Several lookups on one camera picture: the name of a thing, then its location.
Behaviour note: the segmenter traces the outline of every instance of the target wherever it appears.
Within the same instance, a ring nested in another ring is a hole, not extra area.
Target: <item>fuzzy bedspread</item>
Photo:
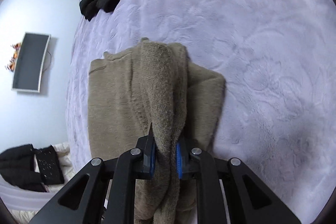
[[[241,158],[303,224],[336,185],[336,7],[332,0],[121,0],[82,18],[73,45],[67,125],[73,165],[90,159],[88,71],[141,37],[180,42],[227,80],[217,157]]]

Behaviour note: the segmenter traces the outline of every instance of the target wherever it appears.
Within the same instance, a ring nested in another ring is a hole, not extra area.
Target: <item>triangular cutout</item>
[[[89,176],[82,176],[59,200],[59,204],[71,210],[77,210],[89,181]]]
[[[272,204],[270,198],[254,183],[254,181],[248,175],[243,175],[243,181],[249,194],[252,207],[255,210]]]

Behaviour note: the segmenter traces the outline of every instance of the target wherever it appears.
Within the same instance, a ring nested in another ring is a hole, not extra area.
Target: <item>white frame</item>
[[[39,85],[38,85],[38,89],[37,90],[24,90],[24,89],[16,89],[16,88],[13,88],[13,85],[14,85],[14,76],[15,76],[15,71],[16,71],[16,62],[19,58],[19,55],[20,55],[20,51],[21,51],[21,47],[23,45],[23,41],[24,41],[24,38],[26,36],[26,34],[40,34],[40,35],[47,35],[48,36],[48,40],[47,40],[47,43],[45,45],[45,48],[44,48],[44,52],[43,52],[43,56],[42,56],[42,62],[41,62],[41,68],[40,68],[40,76],[39,76]],[[51,35],[50,34],[44,34],[44,33],[31,33],[31,32],[26,32],[25,35],[23,36],[23,39],[22,39],[22,42],[21,42],[21,47],[19,49],[19,52],[17,53],[17,58],[15,60],[15,68],[14,68],[14,72],[13,72],[13,80],[12,80],[12,91],[20,91],[20,92],[33,92],[33,93],[40,93],[40,88],[41,88],[41,78],[42,78],[42,72],[43,72],[43,65],[44,65],[44,59],[45,59],[45,55],[47,53],[47,49],[48,49],[48,45],[49,45],[49,41],[50,41],[50,38],[51,38]]]

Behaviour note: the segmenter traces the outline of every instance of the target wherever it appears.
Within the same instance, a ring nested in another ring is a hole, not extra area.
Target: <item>bed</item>
[[[91,159],[90,62],[142,37],[187,46],[221,73],[225,103],[212,147],[241,158],[312,223],[335,189],[336,6],[332,0],[121,0],[81,19],[73,44],[66,119],[73,166]]]

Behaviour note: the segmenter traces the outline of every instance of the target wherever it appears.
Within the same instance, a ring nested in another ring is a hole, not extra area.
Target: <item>brown fabric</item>
[[[189,62],[179,43],[146,40],[104,58],[94,60],[89,73],[91,154],[118,157],[147,135],[152,123],[156,169],[152,180],[136,182],[135,222],[184,223],[196,192],[188,182],[180,190],[176,143],[185,126],[188,137],[208,147],[221,112],[224,78]]]

